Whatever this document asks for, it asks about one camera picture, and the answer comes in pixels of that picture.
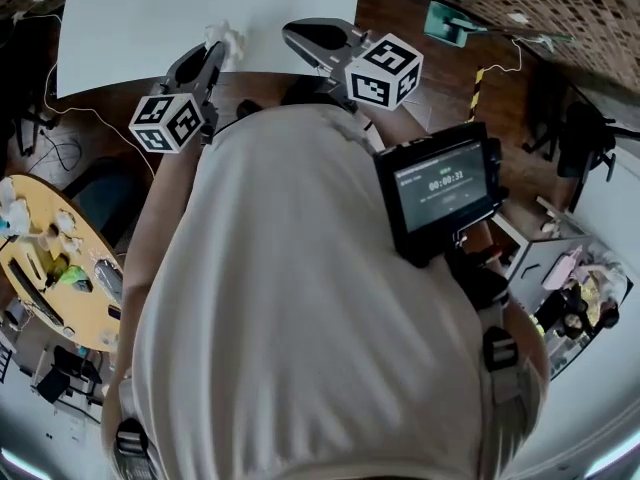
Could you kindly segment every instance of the timer display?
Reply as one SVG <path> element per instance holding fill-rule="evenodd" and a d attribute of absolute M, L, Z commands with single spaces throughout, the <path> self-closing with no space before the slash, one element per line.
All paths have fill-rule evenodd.
<path fill-rule="evenodd" d="M 451 185 L 452 183 L 455 183 L 456 181 L 459 181 L 462 178 L 464 178 L 464 173 L 462 171 L 456 171 L 453 174 L 442 176 L 442 178 L 438 180 L 429 182 L 429 190 L 431 192 L 434 192 L 435 190 Z"/>
<path fill-rule="evenodd" d="M 409 233 L 487 195 L 479 143 L 398 171 L 395 178 Z"/>

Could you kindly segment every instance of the white sheet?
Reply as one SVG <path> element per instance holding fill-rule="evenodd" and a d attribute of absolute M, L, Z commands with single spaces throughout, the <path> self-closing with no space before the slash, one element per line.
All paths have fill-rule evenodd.
<path fill-rule="evenodd" d="M 315 73 L 282 39 L 309 17 L 353 22 L 357 0 L 67 0 L 58 57 L 58 97 L 161 76 L 207 25 L 228 19 L 247 36 L 241 71 Z"/>

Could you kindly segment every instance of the yellow round table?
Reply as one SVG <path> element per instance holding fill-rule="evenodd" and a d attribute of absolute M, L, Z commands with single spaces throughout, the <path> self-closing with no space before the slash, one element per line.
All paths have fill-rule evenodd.
<path fill-rule="evenodd" d="M 93 284 L 93 291 L 87 293 L 77 291 L 70 284 L 58 282 L 41 294 L 64 320 L 62 327 L 54 325 L 36 308 L 31 297 L 8 267 L 9 262 L 15 258 L 29 280 L 35 286 L 40 284 L 40 281 L 35 279 L 34 270 L 26 257 L 24 247 L 20 245 L 20 240 L 18 240 L 7 243 L 0 252 L 0 264 L 2 264 L 5 275 L 16 290 L 18 297 L 26 308 L 30 309 L 34 315 L 58 334 L 65 336 L 63 330 L 65 328 L 72 329 L 74 335 L 68 338 L 72 342 L 93 350 L 115 351 L 120 322 L 109 315 L 109 305 L 118 309 L 120 307 L 102 289 L 94 273 L 95 264 L 101 259 L 109 261 L 122 272 L 113 250 L 100 233 L 84 219 L 82 213 L 76 209 L 73 203 L 55 187 L 35 176 L 26 174 L 11 176 L 11 180 L 16 199 L 26 200 L 33 232 L 44 231 L 51 224 L 55 225 L 56 214 L 59 210 L 73 216 L 75 229 L 69 235 L 82 240 L 79 252 L 66 253 L 59 238 L 51 244 L 50 252 L 54 259 L 61 253 L 65 254 L 69 258 L 69 264 L 82 267 Z"/>

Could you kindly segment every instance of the yellow black striped tape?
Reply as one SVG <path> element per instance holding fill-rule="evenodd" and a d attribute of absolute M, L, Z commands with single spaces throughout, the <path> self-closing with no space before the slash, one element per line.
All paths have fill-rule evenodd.
<path fill-rule="evenodd" d="M 467 123 L 472 123 L 476 119 L 476 107 L 480 99 L 480 86 L 482 85 L 483 76 L 484 68 L 479 67 L 476 73 L 476 86 L 473 89 L 473 98 L 471 98 L 471 108 L 469 109 L 469 119 L 467 119 Z"/>

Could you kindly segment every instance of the person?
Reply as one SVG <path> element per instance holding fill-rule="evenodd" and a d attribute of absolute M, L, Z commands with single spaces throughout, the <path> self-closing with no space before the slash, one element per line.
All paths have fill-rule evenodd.
<path fill-rule="evenodd" d="M 619 307 L 627 295 L 628 279 L 616 255 L 600 241 L 593 241 L 585 254 L 583 272 L 598 288 L 599 314 L 595 328 L 611 329 L 620 320 Z"/>
<path fill-rule="evenodd" d="M 556 330 L 560 335 L 575 339 L 585 330 L 583 320 L 586 315 L 582 315 L 587 307 L 581 296 L 580 284 L 571 280 L 561 289 L 551 292 L 534 317 L 545 333 Z"/>
<path fill-rule="evenodd" d="M 558 336 L 566 336 L 574 341 L 580 339 L 585 332 L 591 335 L 594 331 L 586 311 L 565 313 L 556 327 Z"/>
<path fill-rule="evenodd" d="M 426 135 L 403 107 L 361 110 L 386 145 Z M 490 478 L 513 458 L 549 382 L 542 339 L 510 303 L 519 405 L 492 414 L 478 314 L 444 258 L 396 253 L 366 140 L 339 107 L 292 105 L 162 159 L 103 409 L 119 475 L 131 414 L 158 478 Z"/>

